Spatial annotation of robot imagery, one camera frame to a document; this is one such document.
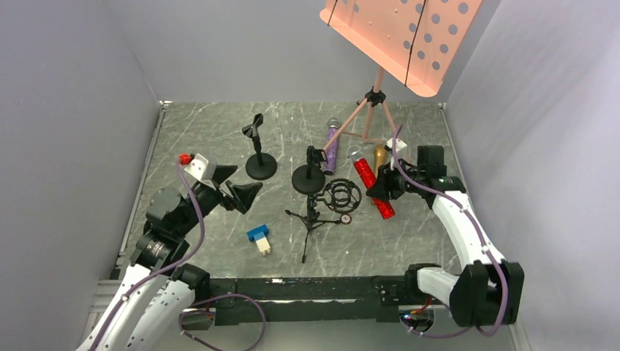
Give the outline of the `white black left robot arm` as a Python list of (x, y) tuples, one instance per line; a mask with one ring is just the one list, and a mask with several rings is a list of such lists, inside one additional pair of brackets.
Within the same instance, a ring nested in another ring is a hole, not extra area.
[(79, 350), (151, 350), (184, 309), (211, 298), (211, 276), (188, 262), (197, 250), (186, 235), (199, 227), (203, 242), (204, 218), (218, 206), (246, 213), (262, 183), (233, 184), (235, 165), (194, 160), (176, 170), (186, 193), (166, 187), (153, 194), (120, 286)]

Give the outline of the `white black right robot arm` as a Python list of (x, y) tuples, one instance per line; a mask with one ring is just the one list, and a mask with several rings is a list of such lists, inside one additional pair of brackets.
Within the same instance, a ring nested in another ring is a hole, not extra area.
[(471, 207), (463, 181), (448, 175), (442, 146), (420, 146), (417, 164), (400, 157), (379, 167), (367, 191), (382, 202), (406, 193), (419, 195), (444, 226), (461, 265), (447, 272), (433, 263), (411, 264), (405, 273), (406, 291), (431, 297), (447, 306), (460, 327), (492, 334), (518, 319), (525, 278), (519, 263), (507, 261), (491, 243)]

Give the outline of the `black tripod shock mount stand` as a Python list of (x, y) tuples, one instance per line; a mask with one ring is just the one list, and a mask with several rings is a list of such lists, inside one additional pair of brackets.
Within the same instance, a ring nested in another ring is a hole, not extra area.
[[(355, 182), (345, 178), (337, 178), (326, 183), (322, 191), (306, 197), (305, 215), (293, 213), (290, 210), (285, 211), (286, 215), (301, 220), (306, 228), (302, 264), (305, 264), (307, 260), (306, 251), (310, 234), (324, 224), (341, 224), (339, 218), (342, 214), (349, 214), (352, 217), (352, 212), (361, 204), (361, 197), (361, 189)], [(317, 210), (319, 204), (324, 205), (339, 217), (337, 219), (321, 219), (321, 213)]]

